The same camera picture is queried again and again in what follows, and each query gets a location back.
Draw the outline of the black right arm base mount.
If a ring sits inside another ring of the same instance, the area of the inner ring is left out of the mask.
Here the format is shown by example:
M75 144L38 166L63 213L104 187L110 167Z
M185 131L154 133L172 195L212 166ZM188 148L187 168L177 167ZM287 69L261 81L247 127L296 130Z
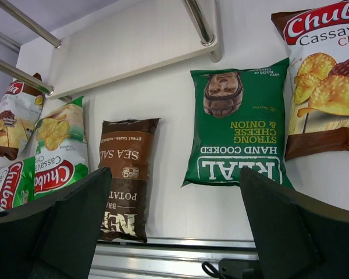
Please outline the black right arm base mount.
M264 278L258 260L222 259L218 268L210 262L201 264L203 271L212 278L219 279L260 279Z

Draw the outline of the brown Kettle sea salt bag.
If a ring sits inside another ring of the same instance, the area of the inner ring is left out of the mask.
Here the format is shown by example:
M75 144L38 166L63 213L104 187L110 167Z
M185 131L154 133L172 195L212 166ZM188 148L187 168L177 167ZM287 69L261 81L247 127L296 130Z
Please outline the brown Kettle sea salt bag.
M99 167L109 167L112 183L99 238L145 243L149 163L159 119L104 121Z

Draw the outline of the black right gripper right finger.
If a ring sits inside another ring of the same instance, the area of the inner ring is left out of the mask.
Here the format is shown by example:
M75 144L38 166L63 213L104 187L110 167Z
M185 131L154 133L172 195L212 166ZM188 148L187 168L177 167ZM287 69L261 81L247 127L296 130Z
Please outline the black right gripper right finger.
M349 210L247 167L240 190L264 278L349 278Z

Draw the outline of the brown Chuba bag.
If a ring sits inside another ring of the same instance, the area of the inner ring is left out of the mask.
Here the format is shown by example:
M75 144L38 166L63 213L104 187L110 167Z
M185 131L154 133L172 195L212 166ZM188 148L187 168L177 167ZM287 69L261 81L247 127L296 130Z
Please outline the brown Chuba bag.
M43 107L43 93L14 80L0 102L0 157L15 160L31 138Z
M349 151L349 1L271 20L289 50L286 160Z

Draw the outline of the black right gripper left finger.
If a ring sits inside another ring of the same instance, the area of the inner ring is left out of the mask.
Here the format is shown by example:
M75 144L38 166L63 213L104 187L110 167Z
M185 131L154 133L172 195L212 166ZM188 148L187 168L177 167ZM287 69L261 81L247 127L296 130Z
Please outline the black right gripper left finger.
M0 278L87 278L111 182L104 167L0 212Z

